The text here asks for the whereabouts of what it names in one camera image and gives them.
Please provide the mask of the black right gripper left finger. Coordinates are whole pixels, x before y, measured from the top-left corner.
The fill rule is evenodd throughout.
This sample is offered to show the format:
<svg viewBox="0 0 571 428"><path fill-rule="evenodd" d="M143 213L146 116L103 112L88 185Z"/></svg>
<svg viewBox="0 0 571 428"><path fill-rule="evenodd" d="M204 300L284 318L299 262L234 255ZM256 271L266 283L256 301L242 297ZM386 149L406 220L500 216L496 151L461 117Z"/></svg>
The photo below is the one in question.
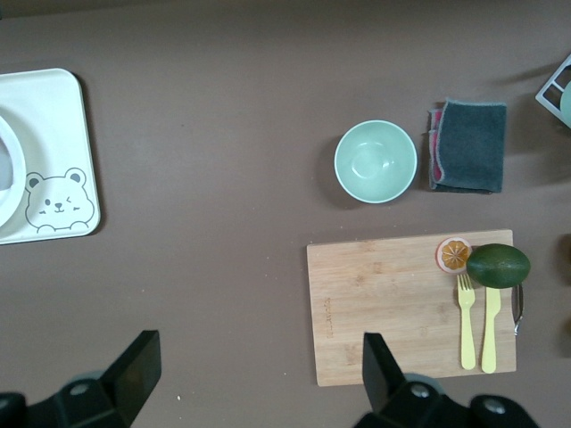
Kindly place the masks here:
<svg viewBox="0 0 571 428"><path fill-rule="evenodd" d="M161 378L161 342L146 330L102 373L84 374L29 404L1 394L3 427L130 427Z"/></svg>

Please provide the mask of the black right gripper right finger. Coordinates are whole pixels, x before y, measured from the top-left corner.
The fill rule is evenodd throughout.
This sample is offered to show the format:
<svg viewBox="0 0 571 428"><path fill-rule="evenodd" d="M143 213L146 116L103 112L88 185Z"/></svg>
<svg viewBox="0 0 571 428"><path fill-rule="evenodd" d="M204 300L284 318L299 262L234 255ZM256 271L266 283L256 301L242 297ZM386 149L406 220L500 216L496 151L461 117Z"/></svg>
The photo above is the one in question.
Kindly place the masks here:
<svg viewBox="0 0 571 428"><path fill-rule="evenodd" d="M362 379L372 411L358 427L535 427L537 423L514 400L477 395L467 407L442 392L435 380L407 377L383 336L363 336Z"/></svg>

